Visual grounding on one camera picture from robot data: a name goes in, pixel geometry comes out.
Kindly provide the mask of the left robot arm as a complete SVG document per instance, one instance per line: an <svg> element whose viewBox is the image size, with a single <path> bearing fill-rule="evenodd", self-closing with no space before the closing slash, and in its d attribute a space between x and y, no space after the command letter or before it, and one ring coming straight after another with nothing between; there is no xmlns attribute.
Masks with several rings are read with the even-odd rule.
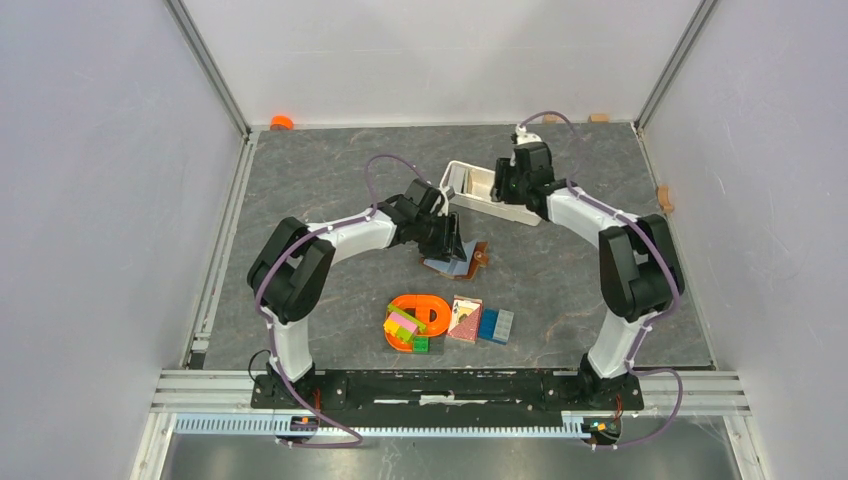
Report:
<svg viewBox="0 0 848 480"><path fill-rule="evenodd" d="M250 267L247 284L269 332L269 364L279 377L275 392L288 406L302 407L314 394L308 316L331 268L409 242L425 260L466 260L459 217L447 207L440 190L415 179L405 192L357 215L315 224L287 217L278 224Z"/></svg>

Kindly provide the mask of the white plastic tray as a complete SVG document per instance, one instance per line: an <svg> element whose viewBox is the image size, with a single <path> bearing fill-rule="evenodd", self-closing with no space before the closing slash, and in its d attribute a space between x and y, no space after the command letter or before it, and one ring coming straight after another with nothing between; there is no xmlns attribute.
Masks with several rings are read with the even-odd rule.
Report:
<svg viewBox="0 0 848 480"><path fill-rule="evenodd" d="M537 226L541 218L524 205L510 205L493 199L495 172L460 161L450 161L439 186L451 193L449 205L463 207L493 217Z"/></svg>

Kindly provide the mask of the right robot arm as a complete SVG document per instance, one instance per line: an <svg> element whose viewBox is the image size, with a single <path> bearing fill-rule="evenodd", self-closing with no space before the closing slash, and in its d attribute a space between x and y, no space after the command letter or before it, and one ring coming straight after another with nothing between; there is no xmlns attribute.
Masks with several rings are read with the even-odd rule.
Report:
<svg viewBox="0 0 848 480"><path fill-rule="evenodd" d="M668 221L615 209L554 173L549 146L519 140L496 162L495 201L519 205L596 247L607 313L578 370L577 392L591 408L612 401L631 375L633 361L654 319L678 306L685 291Z"/></svg>

